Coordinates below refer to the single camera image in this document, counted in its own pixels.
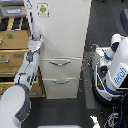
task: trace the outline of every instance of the robot body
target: robot body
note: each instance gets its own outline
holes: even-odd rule
[[[113,35],[111,47],[96,49],[92,64],[94,93],[102,102],[117,104],[128,89],[127,55],[128,37],[119,34]]]

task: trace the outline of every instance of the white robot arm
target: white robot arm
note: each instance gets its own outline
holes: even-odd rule
[[[29,52],[15,76],[15,86],[10,87],[0,101],[0,128],[21,128],[30,111],[28,91],[31,90],[39,65],[39,52],[43,39],[28,40]]]

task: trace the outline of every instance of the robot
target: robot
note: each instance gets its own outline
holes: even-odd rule
[[[0,128],[21,128],[21,123],[29,115],[31,90],[39,65],[39,53],[43,38],[28,39],[29,52],[24,54],[23,64],[15,76],[15,86],[5,91],[0,101]]]
[[[128,34],[128,11],[123,10],[120,20]],[[117,105],[128,90],[128,37],[114,34],[111,47],[96,48],[93,69],[93,91],[106,105]]]

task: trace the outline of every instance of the drawer handle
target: drawer handle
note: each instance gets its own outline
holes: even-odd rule
[[[1,89],[0,89],[0,92],[4,92],[3,89],[6,89],[6,87],[2,86]]]
[[[15,75],[16,74],[16,71],[14,72],[8,72],[8,73],[0,73],[0,75]]]
[[[57,66],[64,66],[66,64],[71,63],[70,61],[66,61],[64,63],[56,63],[55,61],[50,61],[51,64],[57,65]]]
[[[66,80],[66,81],[52,81],[52,82],[54,82],[54,83],[56,83],[56,84],[66,84],[66,83],[68,83],[69,81],[68,80]]]
[[[9,62],[9,59],[7,59],[7,61],[0,61],[0,64],[8,63],[8,62]]]

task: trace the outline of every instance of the white cabinet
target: white cabinet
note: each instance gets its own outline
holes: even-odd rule
[[[39,64],[46,96],[48,99],[76,98],[91,0],[30,2],[36,35],[44,38]],[[30,10],[26,0],[24,3],[32,29]]]

